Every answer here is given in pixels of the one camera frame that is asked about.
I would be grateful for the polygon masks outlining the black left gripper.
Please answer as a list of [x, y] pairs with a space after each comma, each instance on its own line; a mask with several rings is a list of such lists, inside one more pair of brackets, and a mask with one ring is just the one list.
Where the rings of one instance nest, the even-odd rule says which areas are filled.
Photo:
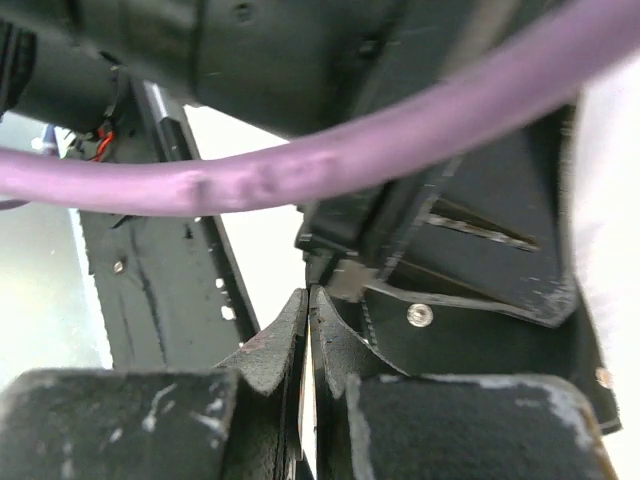
[[470, 1], [5, 1], [4, 20], [279, 135], [434, 83]]

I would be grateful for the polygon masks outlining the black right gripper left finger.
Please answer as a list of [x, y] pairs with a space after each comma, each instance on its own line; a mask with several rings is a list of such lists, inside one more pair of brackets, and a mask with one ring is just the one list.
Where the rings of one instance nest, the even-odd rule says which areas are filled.
[[291, 479], [309, 294], [219, 364], [40, 369], [1, 394], [5, 479]]

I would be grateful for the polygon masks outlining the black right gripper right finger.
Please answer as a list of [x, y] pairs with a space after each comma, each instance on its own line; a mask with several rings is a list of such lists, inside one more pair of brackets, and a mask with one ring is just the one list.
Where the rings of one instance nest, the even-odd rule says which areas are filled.
[[588, 311], [549, 329], [374, 293], [309, 297], [322, 479], [612, 479], [620, 419]]

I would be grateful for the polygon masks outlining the black leather card holder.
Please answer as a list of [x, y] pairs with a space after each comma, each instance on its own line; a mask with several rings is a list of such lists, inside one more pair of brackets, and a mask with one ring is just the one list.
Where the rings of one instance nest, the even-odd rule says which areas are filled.
[[561, 377], [620, 429], [576, 277], [575, 109], [418, 174], [302, 207], [306, 280], [397, 368]]

